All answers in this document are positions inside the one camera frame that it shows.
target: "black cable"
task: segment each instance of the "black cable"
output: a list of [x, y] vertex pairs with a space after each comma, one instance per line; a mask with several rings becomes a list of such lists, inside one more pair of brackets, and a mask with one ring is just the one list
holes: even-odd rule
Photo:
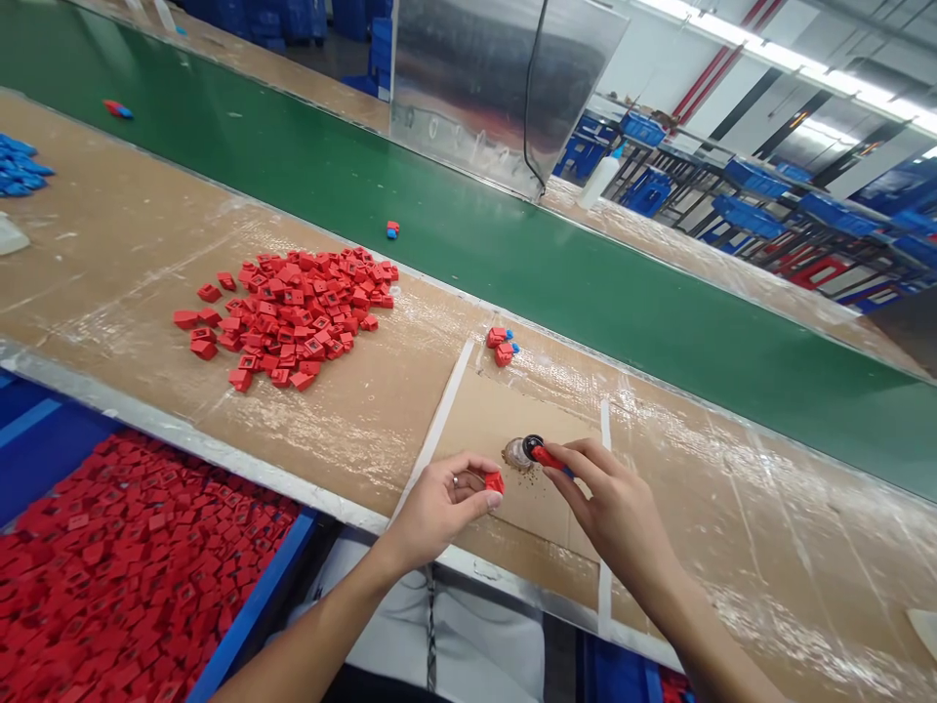
[[537, 56], [537, 48], [540, 46], [540, 35], [543, 34], [544, 31], [544, 17], [547, 16], [548, 2], [549, 0], [544, 0], [544, 4], [540, 8], [537, 33], [534, 34], [534, 48], [530, 52], [530, 61], [527, 62], [527, 84], [524, 87], [524, 163], [527, 164], [527, 168], [530, 169], [530, 172], [540, 181], [541, 195], [547, 192], [547, 184], [544, 182], [544, 179], [541, 178], [541, 175], [537, 173], [537, 169], [534, 168], [533, 164], [530, 163], [530, 159], [527, 157], [527, 113], [530, 110], [530, 76], [533, 73], [534, 58]]

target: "plastic bottle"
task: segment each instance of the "plastic bottle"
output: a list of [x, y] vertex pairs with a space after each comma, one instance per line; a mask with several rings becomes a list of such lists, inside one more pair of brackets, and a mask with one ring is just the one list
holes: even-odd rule
[[618, 168], [620, 166], [618, 160], [622, 157], [622, 149], [624, 146], [625, 145], [619, 146], [612, 151], [612, 153], [599, 161], [598, 166], [592, 171], [592, 175], [589, 176], [589, 180], [586, 181], [582, 191], [579, 193], [579, 198], [576, 200], [576, 204], [583, 210], [589, 210], [592, 205], [598, 202], [599, 196], [612, 182], [612, 179], [615, 178], [615, 174], [618, 173]]
[[7, 219], [6, 213], [0, 212], [0, 256], [13, 254], [27, 246], [29, 246], [29, 237]]

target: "green conveyor belt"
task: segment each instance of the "green conveyor belt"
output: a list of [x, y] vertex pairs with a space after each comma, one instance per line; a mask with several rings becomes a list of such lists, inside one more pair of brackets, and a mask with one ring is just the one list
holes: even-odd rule
[[0, 0], [0, 47], [0, 85], [937, 501], [931, 385], [66, 2]]

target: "red pipe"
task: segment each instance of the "red pipe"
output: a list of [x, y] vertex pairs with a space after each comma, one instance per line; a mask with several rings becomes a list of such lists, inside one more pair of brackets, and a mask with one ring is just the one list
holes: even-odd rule
[[[758, 14], [761, 8], [764, 7], [764, 4], [767, 1], [768, 0], [756, 0], [754, 5], [752, 5], [752, 8], [748, 11], [748, 13], [742, 19], [743, 28], [748, 28], [749, 24], [752, 22], [752, 20], [754, 20], [755, 16]], [[696, 92], [703, 86], [703, 83], [706, 81], [707, 78], [710, 77], [710, 74], [715, 70], [715, 68], [719, 65], [719, 62], [722, 61], [722, 59], [725, 57], [726, 54], [728, 54], [728, 52], [729, 50], [727, 47], [719, 47], [719, 51], [715, 53], [713, 60], [710, 61], [709, 65], [700, 74], [700, 77], [696, 79], [696, 83], [694, 83], [693, 87], [690, 88], [690, 90], [687, 92], [685, 96], [683, 96], [683, 100], [680, 101], [680, 104], [673, 111], [674, 116], [676, 117], [680, 116], [680, 112], [686, 107], [687, 103], [689, 103], [693, 99], [693, 96], [696, 95]]]
[[[778, 11], [780, 6], [784, 4], [784, 1], [785, 0], [773, 0], [773, 2], [771, 3], [771, 6], [764, 12], [764, 14], [754, 24], [753, 33], [758, 33], [766, 24], [768, 24], [768, 22], [771, 20], [771, 18], [774, 17], [775, 13]], [[680, 124], [684, 124], [687, 120], [690, 119], [690, 117], [693, 116], [693, 114], [696, 112], [699, 106], [703, 103], [703, 101], [709, 97], [710, 93], [713, 90], [715, 90], [715, 87], [719, 84], [719, 81], [722, 80], [722, 77], [726, 74], [729, 68], [731, 68], [732, 66], [736, 64], [741, 54], [742, 54], [742, 47], [736, 47], [733, 50], [732, 55], [728, 59], [725, 60], [725, 63], [722, 66], [719, 67], [719, 71], [716, 72], [715, 76], [713, 76], [713, 79], [709, 82], [706, 88], [704, 88], [700, 92], [700, 94], [696, 97], [693, 103], [689, 107], [686, 108], [686, 111], [682, 115], [680, 115], [679, 117]]]

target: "hand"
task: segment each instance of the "hand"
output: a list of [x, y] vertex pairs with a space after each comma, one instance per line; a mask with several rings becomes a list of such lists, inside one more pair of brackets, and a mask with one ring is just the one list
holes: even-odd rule
[[387, 550], [400, 576], [433, 561], [470, 522], [501, 505], [503, 496], [485, 490], [484, 479], [498, 470], [492, 460], [469, 452], [433, 462], [375, 549]]
[[647, 483], [595, 439], [548, 443], [547, 451], [589, 487], [591, 498], [563, 472], [544, 467], [595, 550], [632, 595], [641, 601], [683, 580]]

